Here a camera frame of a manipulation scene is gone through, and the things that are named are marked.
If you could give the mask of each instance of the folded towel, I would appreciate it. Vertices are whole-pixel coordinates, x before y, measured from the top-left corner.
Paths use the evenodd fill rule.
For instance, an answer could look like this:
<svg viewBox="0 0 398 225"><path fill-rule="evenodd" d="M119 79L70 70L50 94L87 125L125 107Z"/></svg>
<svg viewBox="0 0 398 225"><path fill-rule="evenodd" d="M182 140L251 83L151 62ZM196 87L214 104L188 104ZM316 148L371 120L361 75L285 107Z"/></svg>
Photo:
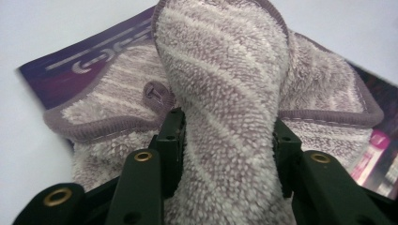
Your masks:
<svg viewBox="0 0 398 225"><path fill-rule="evenodd" d="M170 224L292 224L272 157L279 115L348 168L382 112L346 61L287 29L266 0L161 0L153 34L186 114Z"/></svg>
<svg viewBox="0 0 398 225"><path fill-rule="evenodd" d="M74 142L73 179L86 190L118 176L126 156L147 147L175 106L152 42L127 47L85 90L44 114Z"/></svg>

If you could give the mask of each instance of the clamp jaw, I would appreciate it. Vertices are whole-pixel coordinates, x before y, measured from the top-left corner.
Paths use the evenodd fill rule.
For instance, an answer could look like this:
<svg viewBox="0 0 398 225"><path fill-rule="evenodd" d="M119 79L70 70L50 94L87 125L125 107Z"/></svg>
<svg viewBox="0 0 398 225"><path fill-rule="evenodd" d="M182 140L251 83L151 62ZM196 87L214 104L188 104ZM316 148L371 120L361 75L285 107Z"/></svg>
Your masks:
<svg viewBox="0 0 398 225"><path fill-rule="evenodd" d="M127 157L120 177L87 193L73 183L48 187L14 224L164 224L163 199L173 196L181 178L184 137L184 113L174 109L148 148ZM336 158L302 152L301 140L280 119L273 151L298 225L398 224L397 202L359 187Z"/></svg>

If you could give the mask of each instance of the white table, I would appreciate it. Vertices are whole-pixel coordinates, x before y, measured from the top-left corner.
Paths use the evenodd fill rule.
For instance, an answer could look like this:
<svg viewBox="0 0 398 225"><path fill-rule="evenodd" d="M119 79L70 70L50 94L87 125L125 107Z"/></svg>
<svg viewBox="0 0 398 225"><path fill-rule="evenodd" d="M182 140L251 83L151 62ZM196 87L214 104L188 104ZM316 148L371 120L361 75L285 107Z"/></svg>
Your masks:
<svg viewBox="0 0 398 225"><path fill-rule="evenodd" d="M398 2L280 0L292 29L398 83ZM69 146L42 122L43 108L16 68L125 21L150 1L0 3L0 224L48 186L70 182Z"/></svg>

